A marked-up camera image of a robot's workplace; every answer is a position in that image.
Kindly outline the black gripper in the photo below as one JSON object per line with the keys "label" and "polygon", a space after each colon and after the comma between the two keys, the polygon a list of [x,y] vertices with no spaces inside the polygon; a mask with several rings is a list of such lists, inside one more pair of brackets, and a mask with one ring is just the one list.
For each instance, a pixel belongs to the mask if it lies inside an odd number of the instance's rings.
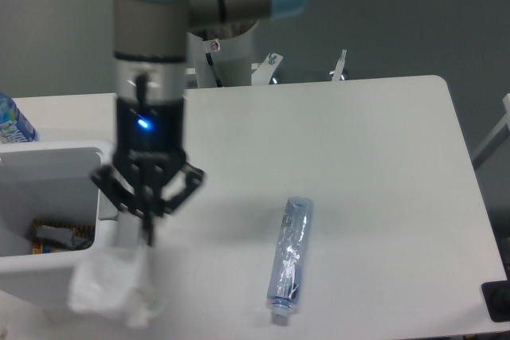
{"label": "black gripper", "polygon": [[[140,107],[134,100],[116,100],[116,152],[113,165],[137,189],[163,188],[181,170],[184,187],[169,199],[160,198],[154,215],[174,214],[202,186],[206,173],[186,162],[182,147],[184,99]],[[121,213],[141,220],[141,237],[154,244],[154,222],[147,201],[125,188],[112,165],[90,175],[94,185]]]}

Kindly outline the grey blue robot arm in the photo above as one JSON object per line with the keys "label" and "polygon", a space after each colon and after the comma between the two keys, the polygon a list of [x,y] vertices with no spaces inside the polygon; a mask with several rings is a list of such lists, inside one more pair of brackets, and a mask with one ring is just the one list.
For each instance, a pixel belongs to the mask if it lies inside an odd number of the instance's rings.
{"label": "grey blue robot arm", "polygon": [[141,221],[173,214],[204,180],[183,147],[189,32],[300,13],[308,0],[113,0],[116,146],[92,173],[102,194]]}

